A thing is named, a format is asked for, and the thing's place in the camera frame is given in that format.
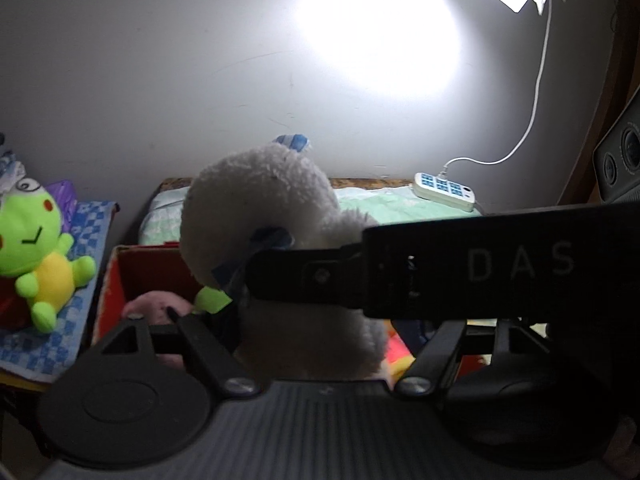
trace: green frog plush toy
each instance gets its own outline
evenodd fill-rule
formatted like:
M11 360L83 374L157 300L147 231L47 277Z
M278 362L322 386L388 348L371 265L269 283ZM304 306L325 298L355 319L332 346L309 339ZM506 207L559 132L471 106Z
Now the green frog plush toy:
M61 226L55 200L31 178L19 180L0 197L0 275L17 278L15 290L44 333L55 329L58 312L76 288L95 275L92 257L66 259L74 239L60 234Z

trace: power strip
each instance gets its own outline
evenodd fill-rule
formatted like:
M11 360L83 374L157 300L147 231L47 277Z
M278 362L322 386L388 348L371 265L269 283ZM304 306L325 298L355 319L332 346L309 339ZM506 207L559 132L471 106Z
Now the power strip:
M414 193L420 198L471 212L476 196L471 188L428 173L416 173L412 183Z

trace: red box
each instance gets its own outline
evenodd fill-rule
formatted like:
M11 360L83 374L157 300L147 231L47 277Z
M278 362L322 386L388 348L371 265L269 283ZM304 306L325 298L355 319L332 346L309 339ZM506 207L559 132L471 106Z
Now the red box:
M125 304L141 294L165 290L193 303L201 288L177 245L115 247L100 290L92 344L120 322Z

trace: speaker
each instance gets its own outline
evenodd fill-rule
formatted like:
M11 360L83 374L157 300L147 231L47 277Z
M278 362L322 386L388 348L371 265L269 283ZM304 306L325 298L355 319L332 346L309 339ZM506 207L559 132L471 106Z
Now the speaker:
M640 93L636 93L593 152L604 203L640 202Z

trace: bright light spot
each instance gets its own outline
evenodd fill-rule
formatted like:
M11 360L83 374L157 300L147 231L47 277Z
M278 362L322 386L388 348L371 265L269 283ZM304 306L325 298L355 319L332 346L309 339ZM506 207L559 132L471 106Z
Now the bright light spot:
M298 21L328 64L359 86L399 98L443 88L460 52L443 0L301 0Z

